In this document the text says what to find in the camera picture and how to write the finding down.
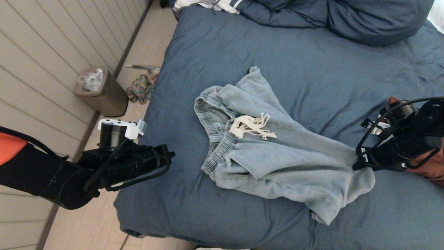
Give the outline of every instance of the bed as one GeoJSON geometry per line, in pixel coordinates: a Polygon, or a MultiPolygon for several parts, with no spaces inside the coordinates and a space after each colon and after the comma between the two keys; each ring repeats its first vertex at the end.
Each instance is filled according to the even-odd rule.
{"type": "Polygon", "coordinates": [[[302,203],[218,188],[201,170],[208,136],[194,101],[260,68],[287,113],[308,130],[356,147],[359,124],[390,96],[443,95],[444,36],[428,21],[417,33],[372,47],[328,28],[276,28],[243,15],[184,8],[147,110],[146,145],[175,151],[165,175],[120,191],[120,227],[227,249],[442,249],[444,190],[413,173],[376,171],[368,194],[331,225],[302,203]]]}

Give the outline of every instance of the floor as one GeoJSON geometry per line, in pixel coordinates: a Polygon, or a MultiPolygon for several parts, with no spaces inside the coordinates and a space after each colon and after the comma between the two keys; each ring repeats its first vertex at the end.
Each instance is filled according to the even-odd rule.
{"type": "MultiPolygon", "coordinates": [[[[125,64],[161,66],[163,55],[172,38],[177,21],[169,8],[161,9],[154,0],[148,15],[134,41],[125,64]]],[[[123,68],[117,81],[124,88],[143,70],[123,68]]],[[[129,103],[120,119],[135,121],[143,118],[149,103],[129,103]]],[[[86,149],[96,148],[99,131],[95,129],[86,149]]],[[[116,210],[112,205],[117,192],[101,191],[77,210],[60,208],[52,225],[44,250],[119,250],[126,234],[119,230],[116,210]]],[[[174,238],[129,237],[124,250],[191,250],[195,244],[174,238]]]]}

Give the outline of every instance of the white paneled wall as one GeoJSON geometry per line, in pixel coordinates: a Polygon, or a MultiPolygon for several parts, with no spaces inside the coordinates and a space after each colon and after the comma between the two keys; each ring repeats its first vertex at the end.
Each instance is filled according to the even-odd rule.
{"type": "MultiPolygon", "coordinates": [[[[149,0],[0,0],[0,125],[73,156],[94,110],[86,68],[113,72],[149,0]]],[[[35,249],[51,203],[0,185],[0,249],[35,249]]]]}

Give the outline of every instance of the white drawstring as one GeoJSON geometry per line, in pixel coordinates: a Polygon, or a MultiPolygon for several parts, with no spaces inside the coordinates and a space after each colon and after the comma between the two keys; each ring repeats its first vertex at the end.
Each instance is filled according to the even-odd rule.
{"type": "Polygon", "coordinates": [[[261,129],[267,124],[270,119],[270,115],[261,113],[261,118],[254,118],[251,116],[239,116],[234,119],[233,124],[230,127],[229,132],[242,139],[244,133],[250,133],[252,135],[262,136],[262,139],[267,141],[267,137],[277,138],[277,136],[266,129],[261,129]]]}

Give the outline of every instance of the plastic bag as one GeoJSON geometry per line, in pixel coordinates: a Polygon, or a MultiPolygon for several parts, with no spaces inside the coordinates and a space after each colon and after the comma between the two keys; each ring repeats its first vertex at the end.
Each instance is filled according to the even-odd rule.
{"type": "Polygon", "coordinates": [[[97,91],[102,84],[103,70],[97,69],[96,72],[90,72],[88,75],[81,75],[77,82],[82,85],[83,91],[97,91]]]}

